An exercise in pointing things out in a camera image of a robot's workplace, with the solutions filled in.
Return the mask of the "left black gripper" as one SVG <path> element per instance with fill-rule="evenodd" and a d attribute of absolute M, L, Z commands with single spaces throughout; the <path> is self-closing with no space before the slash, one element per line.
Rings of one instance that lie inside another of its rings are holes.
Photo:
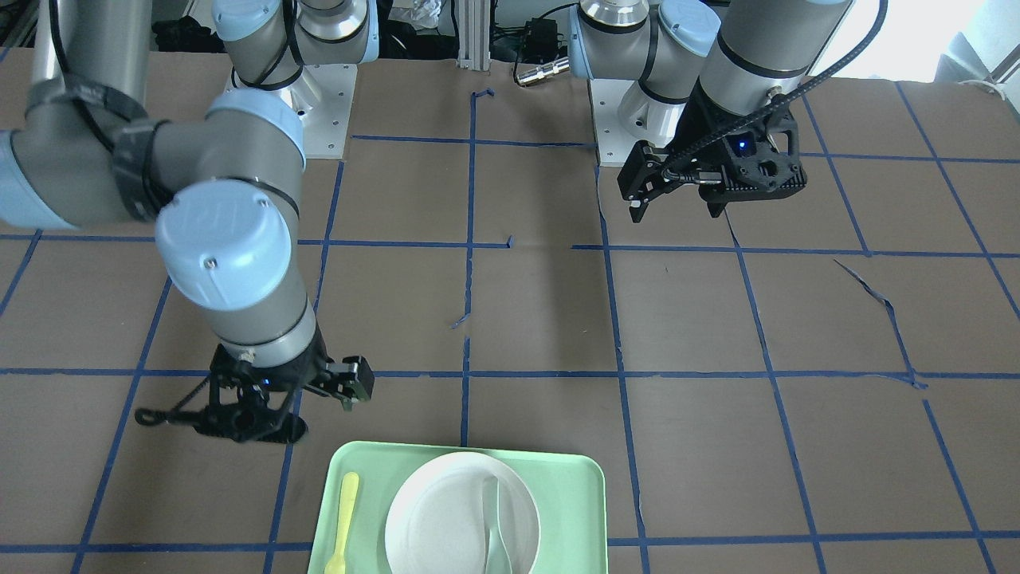
<path fill-rule="evenodd" d="M 720 218 L 726 201 L 788 199 L 806 186 L 800 134 L 790 98 L 779 94 L 768 112 L 743 124 L 742 114 L 724 110 L 698 81 L 667 148 L 638 140 L 618 174 L 630 221 L 640 224 L 649 204 L 679 184 L 699 185 L 711 218 Z"/>

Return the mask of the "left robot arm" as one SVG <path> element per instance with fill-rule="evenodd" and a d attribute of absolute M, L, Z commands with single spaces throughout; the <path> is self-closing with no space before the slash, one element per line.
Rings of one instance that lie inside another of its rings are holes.
<path fill-rule="evenodd" d="M 628 80 L 680 105 L 666 143 L 641 136 L 617 185 L 631 221 L 695 184 L 710 215 L 730 203 L 788 199 L 806 186 L 790 98 L 842 25 L 849 1 L 579 1 L 568 58 L 586 79 Z"/>

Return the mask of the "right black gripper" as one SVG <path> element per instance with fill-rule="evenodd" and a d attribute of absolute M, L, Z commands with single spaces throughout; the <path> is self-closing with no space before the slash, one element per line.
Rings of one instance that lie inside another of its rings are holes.
<path fill-rule="evenodd" d="M 137 408 L 135 421 L 145 427 L 189 427 L 208 437 L 237 443 L 297 443 L 308 424 L 292 408 L 302 389 L 338 399 L 346 413 L 371 400 L 375 372 L 364 356 L 328 359 L 320 329 L 295 359 L 258 368 L 233 357 L 218 345 L 207 377 L 167 411 Z"/>

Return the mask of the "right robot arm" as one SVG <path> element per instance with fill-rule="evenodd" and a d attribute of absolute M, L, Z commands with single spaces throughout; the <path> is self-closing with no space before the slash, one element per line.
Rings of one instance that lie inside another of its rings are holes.
<path fill-rule="evenodd" d="M 378 56 L 378 11 L 363 1 L 215 1 L 215 32 L 239 86 L 204 119 L 143 108 L 149 1 L 41 1 L 26 127 L 2 132 L 2 219 L 80 231 L 152 222 L 172 284 L 219 340 L 206 406 L 196 390 L 135 420 L 237 442 L 295 443 L 303 390 L 350 410 L 371 399 L 364 357 L 333 360 L 295 262 L 301 114 L 283 98 L 313 63 Z"/>

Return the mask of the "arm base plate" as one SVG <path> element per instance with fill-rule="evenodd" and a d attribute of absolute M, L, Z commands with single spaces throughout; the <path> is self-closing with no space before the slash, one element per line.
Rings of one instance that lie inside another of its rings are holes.
<path fill-rule="evenodd" d="M 233 109 L 268 121 L 294 143 L 304 160 L 342 159 L 350 123 L 356 65 L 310 65 L 303 68 L 284 63 L 270 73 L 273 90 L 252 88 L 237 72 L 226 82 L 225 94 L 210 110 Z"/>
<path fill-rule="evenodd" d="M 638 81 L 589 81 L 591 117 L 602 167 L 622 167 L 639 140 L 667 144 L 677 106 L 652 98 Z"/>

